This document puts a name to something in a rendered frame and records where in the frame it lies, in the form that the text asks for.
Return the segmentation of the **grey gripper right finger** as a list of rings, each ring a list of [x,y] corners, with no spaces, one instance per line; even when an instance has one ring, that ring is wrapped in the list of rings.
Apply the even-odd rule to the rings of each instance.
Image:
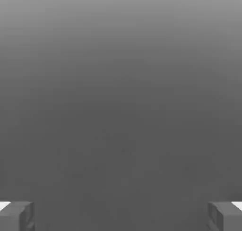
[[[209,202],[208,231],[242,231],[242,201]]]

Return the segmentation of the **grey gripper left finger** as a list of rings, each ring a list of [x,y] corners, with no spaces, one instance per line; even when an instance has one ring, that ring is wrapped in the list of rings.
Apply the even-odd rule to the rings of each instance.
[[[0,231],[35,231],[32,201],[0,201]]]

